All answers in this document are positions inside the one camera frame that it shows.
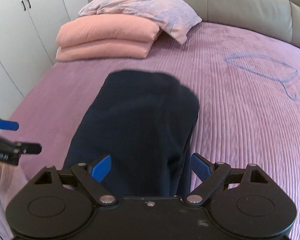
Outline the dark navy garment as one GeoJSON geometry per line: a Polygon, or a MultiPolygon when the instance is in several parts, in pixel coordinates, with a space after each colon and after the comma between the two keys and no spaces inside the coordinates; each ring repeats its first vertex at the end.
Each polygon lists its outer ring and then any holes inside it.
{"type": "Polygon", "coordinates": [[[164,73],[109,74],[85,113],[64,168],[106,154],[102,185],[124,196],[185,196],[190,191],[190,144],[199,112],[195,94],[164,73]]]}

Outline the purple ribbed bedspread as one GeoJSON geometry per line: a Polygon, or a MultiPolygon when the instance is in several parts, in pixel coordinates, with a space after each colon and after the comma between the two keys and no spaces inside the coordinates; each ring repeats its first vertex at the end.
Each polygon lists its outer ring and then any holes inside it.
{"type": "Polygon", "coordinates": [[[162,34],[144,60],[96,59],[55,64],[12,114],[11,141],[38,142],[40,155],[20,166],[27,178],[62,167],[70,141],[109,73],[164,72],[200,101],[191,150],[232,167],[256,163],[292,198],[300,239],[300,49],[264,35],[215,23],[193,27],[178,45],[162,34]]]}

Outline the white wardrobe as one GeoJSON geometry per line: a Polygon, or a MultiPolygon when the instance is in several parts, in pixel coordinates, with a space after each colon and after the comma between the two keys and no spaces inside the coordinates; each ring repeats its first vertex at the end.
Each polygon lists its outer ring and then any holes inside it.
{"type": "Polygon", "coordinates": [[[60,27],[88,0],[0,0],[0,118],[53,67],[60,27]]]}

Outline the pink folded quilt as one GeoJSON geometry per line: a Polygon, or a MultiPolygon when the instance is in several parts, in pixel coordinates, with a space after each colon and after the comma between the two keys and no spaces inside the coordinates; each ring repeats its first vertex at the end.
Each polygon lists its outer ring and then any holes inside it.
{"type": "Polygon", "coordinates": [[[156,23],[138,16],[83,16],[61,26],[56,37],[56,60],[67,62],[108,57],[145,59],[160,34],[156,23]]]}

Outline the lilac patterned pillow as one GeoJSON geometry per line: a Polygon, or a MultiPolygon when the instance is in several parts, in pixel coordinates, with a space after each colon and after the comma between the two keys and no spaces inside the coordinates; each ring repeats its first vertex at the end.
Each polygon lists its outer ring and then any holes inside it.
{"type": "Polygon", "coordinates": [[[78,13],[79,17],[101,14],[127,14],[146,18],[179,44],[202,19],[183,0],[92,0],[78,13]]]}

